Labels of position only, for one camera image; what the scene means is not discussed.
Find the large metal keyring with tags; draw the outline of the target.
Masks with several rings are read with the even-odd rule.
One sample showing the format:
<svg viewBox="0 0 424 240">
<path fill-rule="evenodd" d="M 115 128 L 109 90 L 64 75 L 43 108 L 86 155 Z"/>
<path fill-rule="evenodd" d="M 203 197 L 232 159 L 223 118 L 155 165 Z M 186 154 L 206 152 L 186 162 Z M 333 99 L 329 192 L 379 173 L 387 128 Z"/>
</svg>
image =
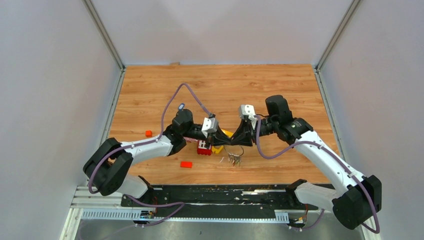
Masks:
<svg viewBox="0 0 424 240">
<path fill-rule="evenodd" d="M 241 165 L 242 156 L 245 153 L 245 150 L 241 145 L 225 145 L 223 149 L 227 153 L 228 162 L 233 167 Z"/>
</svg>

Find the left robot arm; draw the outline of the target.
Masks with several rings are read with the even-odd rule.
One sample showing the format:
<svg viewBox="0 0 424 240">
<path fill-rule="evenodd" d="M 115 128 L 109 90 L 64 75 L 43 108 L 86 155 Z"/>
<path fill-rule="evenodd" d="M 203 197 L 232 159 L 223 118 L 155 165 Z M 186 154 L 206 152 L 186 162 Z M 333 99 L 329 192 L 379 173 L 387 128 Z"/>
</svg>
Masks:
<svg viewBox="0 0 424 240">
<path fill-rule="evenodd" d="M 180 109 L 172 123 L 156 137 L 133 142 L 108 138 L 85 163 L 83 172 L 102 196 L 118 192 L 132 196 L 140 206 L 146 207 L 152 203 L 153 193 L 143 177 L 129 174 L 130 167 L 178 153 L 186 146 L 186 138 L 203 140 L 211 146 L 230 142 L 213 114 L 206 117 L 203 124 L 196 124 L 189 109 Z"/>
</svg>

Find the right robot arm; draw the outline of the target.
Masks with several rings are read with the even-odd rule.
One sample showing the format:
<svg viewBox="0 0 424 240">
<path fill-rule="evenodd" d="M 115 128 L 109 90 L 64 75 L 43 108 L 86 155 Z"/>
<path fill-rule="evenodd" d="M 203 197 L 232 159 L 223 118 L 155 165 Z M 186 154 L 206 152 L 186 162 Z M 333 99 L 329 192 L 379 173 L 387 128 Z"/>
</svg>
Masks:
<svg viewBox="0 0 424 240">
<path fill-rule="evenodd" d="M 377 213 L 382 209 L 382 182 L 375 175 L 366 176 L 337 155 L 313 129 L 300 117 L 293 117 L 287 100 L 282 95 L 272 95 L 265 100 L 267 117 L 257 114 L 254 106 L 240 105 L 241 119 L 230 144 L 256 145 L 258 153 L 267 160 L 275 159 L 290 149 L 305 156 L 330 181 L 332 189 L 299 179 L 285 191 L 286 204 L 292 209 L 313 205 L 331 211 L 347 229 L 362 225 L 374 234 L 381 231 Z M 288 147 L 274 155 L 263 153 L 260 138 L 276 134 Z"/>
</svg>

